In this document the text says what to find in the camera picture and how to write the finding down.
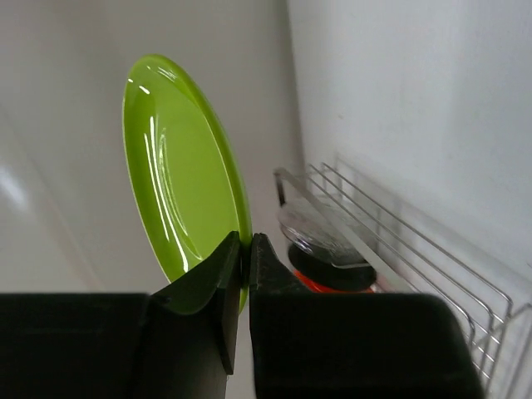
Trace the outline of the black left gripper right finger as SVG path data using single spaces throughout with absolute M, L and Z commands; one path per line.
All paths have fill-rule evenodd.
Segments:
M 259 398 L 482 398 L 461 326 L 423 293 L 314 293 L 251 244 L 249 322 Z

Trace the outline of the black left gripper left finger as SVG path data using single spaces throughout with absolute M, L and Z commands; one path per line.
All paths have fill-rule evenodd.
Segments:
M 224 397 L 234 371 L 240 252 L 232 232 L 151 295 L 3 294 L 2 397 Z

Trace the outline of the orange plate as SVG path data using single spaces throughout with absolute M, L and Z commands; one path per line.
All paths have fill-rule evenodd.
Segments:
M 295 271 L 294 275 L 303 283 L 304 286 L 306 286 L 307 288 L 309 288 L 311 291 L 315 293 L 374 293 L 374 290 L 372 289 L 372 287 L 365 288 L 362 290 L 336 289 L 336 288 L 328 287 L 326 285 L 317 283 L 299 271 Z

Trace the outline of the black plate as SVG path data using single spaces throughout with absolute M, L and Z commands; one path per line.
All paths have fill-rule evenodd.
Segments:
M 296 270 L 313 281 L 336 289 L 362 290 L 377 281 L 377 272 L 372 266 L 360 268 L 336 268 L 310 254 L 290 245 L 288 258 Z

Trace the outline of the clear textured glass plate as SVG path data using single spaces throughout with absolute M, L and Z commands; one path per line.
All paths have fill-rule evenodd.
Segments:
M 352 268 L 367 261 L 349 241 L 303 198 L 283 204 L 278 222 L 285 237 L 304 253 L 337 268 Z

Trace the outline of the green plate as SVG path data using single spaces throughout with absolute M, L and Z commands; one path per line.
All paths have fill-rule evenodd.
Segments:
M 171 282 L 231 231 L 249 252 L 248 196 L 229 138 L 191 76 L 149 54 L 130 69 L 122 101 L 128 174 L 150 246 Z

